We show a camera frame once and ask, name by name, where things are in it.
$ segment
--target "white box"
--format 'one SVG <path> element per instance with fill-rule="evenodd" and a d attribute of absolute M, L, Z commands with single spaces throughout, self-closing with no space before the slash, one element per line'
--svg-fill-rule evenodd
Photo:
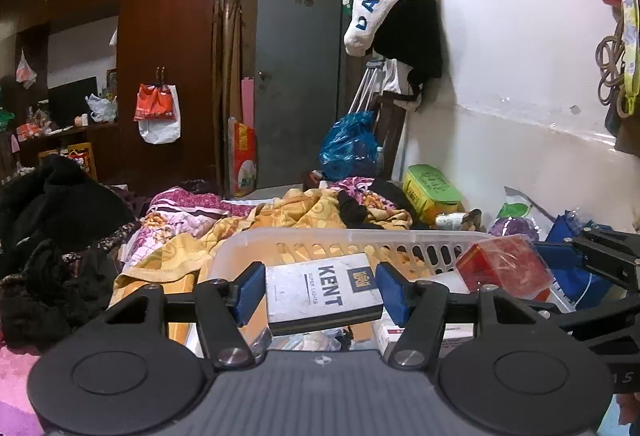
<path fill-rule="evenodd" d="M 391 351 L 398 342 L 400 335 L 404 332 L 404 328 L 400 328 L 394 324 L 386 310 L 382 313 L 382 318 L 373 321 L 373 333 L 376 339 L 376 345 L 384 360 L 388 360 Z M 463 342 L 474 338 L 474 325 L 471 323 L 446 324 L 444 336 L 442 337 L 442 345 L 440 346 L 440 358 L 448 355 L 452 350 Z"/>

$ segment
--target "white plastic bag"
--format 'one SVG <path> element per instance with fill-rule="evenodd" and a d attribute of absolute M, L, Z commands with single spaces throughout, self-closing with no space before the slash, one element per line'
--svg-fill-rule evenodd
<path fill-rule="evenodd" d="M 91 118 L 94 122 L 113 122 L 118 114 L 118 98 L 114 98 L 113 102 L 106 98 L 98 98 L 93 93 L 84 98 L 91 109 Z"/>
<path fill-rule="evenodd" d="M 138 130 L 140 136 L 147 143 L 172 143 L 180 138 L 180 103 L 175 86 L 169 86 L 174 99 L 175 120 L 140 120 Z"/>
<path fill-rule="evenodd" d="M 15 81 L 21 82 L 24 88 L 28 90 L 35 84 L 36 77 L 36 72 L 33 71 L 27 63 L 27 59 L 24 58 L 24 50 L 22 50 L 20 63 L 18 64 L 18 69 L 15 71 Z"/>

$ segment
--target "black circular pad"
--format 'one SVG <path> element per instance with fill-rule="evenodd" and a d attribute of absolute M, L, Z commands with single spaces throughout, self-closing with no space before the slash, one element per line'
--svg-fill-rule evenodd
<path fill-rule="evenodd" d="M 609 369 L 569 336 L 536 337 L 462 344 L 441 362 L 440 392 L 494 433 L 559 436 L 597 427 L 612 396 Z"/>
<path fill-rule="evenodd" d="M 147 432 L 177 419 L 202 390 L 199 359 L 160 334 L 80 335 L 46 353 L 29 375 L 29 399 L 46 430 L 86 436 Z"/>

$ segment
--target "pink blanket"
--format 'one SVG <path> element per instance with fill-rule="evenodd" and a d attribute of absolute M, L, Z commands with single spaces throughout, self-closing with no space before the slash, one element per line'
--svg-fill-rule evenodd
<path fill-rule="evenodd" d="M 12 353 L 0 342 L 0 433 L 4 436 L 40 436 L 27 398 L 27 376 L 38 356 Z"/>

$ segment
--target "blue gripper pad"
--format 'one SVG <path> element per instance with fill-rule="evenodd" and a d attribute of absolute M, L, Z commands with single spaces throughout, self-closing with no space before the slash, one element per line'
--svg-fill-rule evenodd
<path fill-rule="evenodd" d="M 376 267 L 376 284 L 391 320 L 404 328 L 409 320 L 409 306 L 404 301 L 402 285 L 381 264 Z"/>
<path fill-rule="evenodd" d="M 266 270 L 261 264 L 253 275 L 238 287 L 238 303 L 230 308 L 238 327 L 246 326 L 249 323 L 255 309 L 264 297 L 265 277 Z"/>

